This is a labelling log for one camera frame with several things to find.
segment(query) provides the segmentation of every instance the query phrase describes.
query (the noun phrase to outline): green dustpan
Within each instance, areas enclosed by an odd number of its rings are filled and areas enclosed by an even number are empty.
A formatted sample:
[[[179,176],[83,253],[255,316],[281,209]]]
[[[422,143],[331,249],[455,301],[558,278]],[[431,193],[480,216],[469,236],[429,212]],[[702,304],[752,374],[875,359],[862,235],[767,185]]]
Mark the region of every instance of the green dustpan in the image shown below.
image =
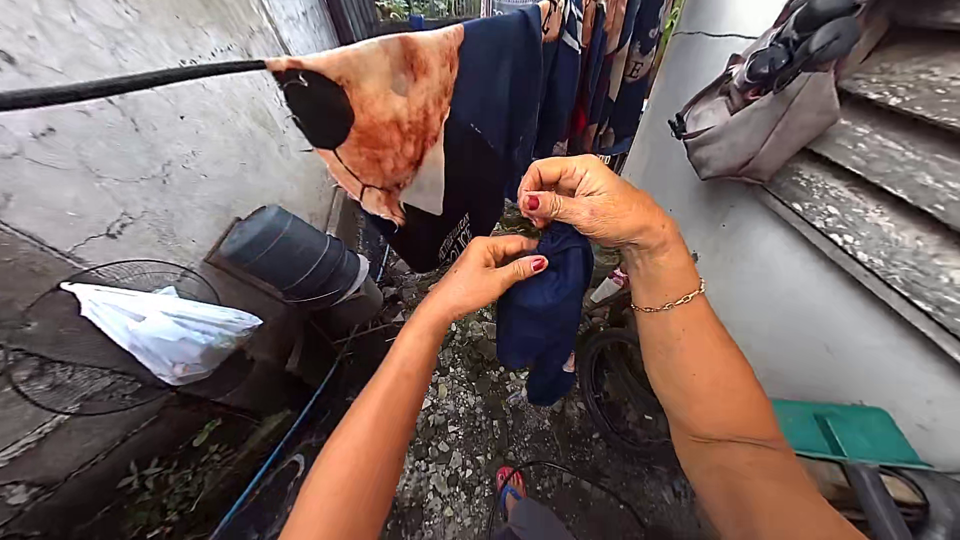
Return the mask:
[[[835,461],[930,469],[887,411],[875,406],[773,400],[794,452]]]
[[[877,540],[910,540],[906,523],[880,478],[879,466],[930,469],[882,408],[774,400],[780,429],[794,452],[840,461]]]

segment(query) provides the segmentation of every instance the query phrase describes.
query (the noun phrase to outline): white plastic bag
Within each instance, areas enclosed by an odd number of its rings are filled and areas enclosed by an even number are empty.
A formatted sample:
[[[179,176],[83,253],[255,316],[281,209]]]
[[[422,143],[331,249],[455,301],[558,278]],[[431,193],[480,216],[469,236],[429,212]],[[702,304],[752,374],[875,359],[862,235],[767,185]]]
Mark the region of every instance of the white plastic bag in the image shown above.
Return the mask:
[[[186,300],[176,291],[67,282],[60,288],[77,296],[82,316],[175,385],[209,376],[263,324],[246,311]]]

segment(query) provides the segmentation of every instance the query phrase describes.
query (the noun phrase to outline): woman's right hand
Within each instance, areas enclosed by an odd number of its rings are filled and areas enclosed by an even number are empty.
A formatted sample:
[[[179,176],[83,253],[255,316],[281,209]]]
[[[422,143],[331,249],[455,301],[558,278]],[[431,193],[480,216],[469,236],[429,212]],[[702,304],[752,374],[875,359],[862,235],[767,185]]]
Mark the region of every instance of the woman's right hand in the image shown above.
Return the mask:
[[[516,199],[538,229],[556,219],[602,246],[649,255],[683,244],[676,224],[660,205],[596,156],[534,161],[520,181]]]

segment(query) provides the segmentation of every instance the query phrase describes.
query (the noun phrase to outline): gold bracelet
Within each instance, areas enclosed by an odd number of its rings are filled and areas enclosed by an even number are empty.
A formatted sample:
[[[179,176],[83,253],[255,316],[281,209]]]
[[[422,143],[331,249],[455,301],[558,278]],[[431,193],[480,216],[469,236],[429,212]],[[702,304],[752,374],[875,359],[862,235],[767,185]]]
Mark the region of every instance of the gold bracelet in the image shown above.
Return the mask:
[[[680,304],[686,304],[687,302],[693,300],[693,298],[698,294],[704,294],[704,291],[706,290],[707,290],[707,282],[705,282],[703,278],[700,278],[700,288],[691,292],[690,294],[684,294],[680,298],[680,300],[678,300],[677,302],[667,302],[666,304],[660,307],[637,307],[637,306],[634,306],[633,302],[630,302],[630,307],[632,307],[634,311],[643,311],[644,313],[656,313],[658,311],[667,311],[668,309],[673,309],[674,307],[677,307]]]

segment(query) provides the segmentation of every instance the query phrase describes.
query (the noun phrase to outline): blue hose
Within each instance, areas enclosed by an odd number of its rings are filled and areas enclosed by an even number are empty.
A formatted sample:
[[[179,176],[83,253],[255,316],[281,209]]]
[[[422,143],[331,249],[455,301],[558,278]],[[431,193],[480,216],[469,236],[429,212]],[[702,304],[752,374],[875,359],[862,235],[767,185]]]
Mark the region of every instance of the blue hose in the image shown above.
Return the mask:
[[[356,332],[357,327],[353,327],[353,331],[350,332],[350,337],[353,337],[353,334]],[[320,394],[323,393],[324,388],[326,388],[326,383],[330,380],[330,377],[333,376],[333,372],[337,371],[337,367],[340,366],[340,360],[344,357],[344,352],[347,350],[349,342],[344,345],[344,348],[337,355],[336,361],[333,362],[333,367],[330,368],[330,371],[326,372],[324,381],[320,383],[320,386],[317,388],[317,391],[313,393],[313,396],[310,398],[310,401],[307,402],[306,406],[300,412],[300,416],[297,417],[297,420],[294,422],[294,425],[291,426],[286,433],[283,434],[283,438],[280,439],[279,444],[276,445],[274,451],[270,454],[270,457],[267,458],[267,461],[264,462],[263,466],[260,467],[260,470],[256,472],[256,475],[250,480],[250,483],[247,484],[247,488],[244,489],[243,493],[240,494],[240,497],[233,503],[233,507],[227,512],[224,516],[224,519],[220,520],[220,523],[217,525],[217,528],[213,529],[213,534],[210,534],[210,540],[215,540],[217,535],[219,535],[227,527],[230,520],[233,519],[233,516],[240,510],[240,507],[243,506],[244,501],[253,491],[253,487],[257,485],[258,482],[263,478],[263,475],[267,473],[267,469],[276,461],[276,458],[280,455],[280,452],[283,450],[283,447],[287,444],[287,441],[290,440],[290,436],[293,435],[294,430],[303,422],[303,419],[306,418],[306,414],[310,412],[310,409],[313,408],[313,404],[317,401],[317,398],[320,397]]]

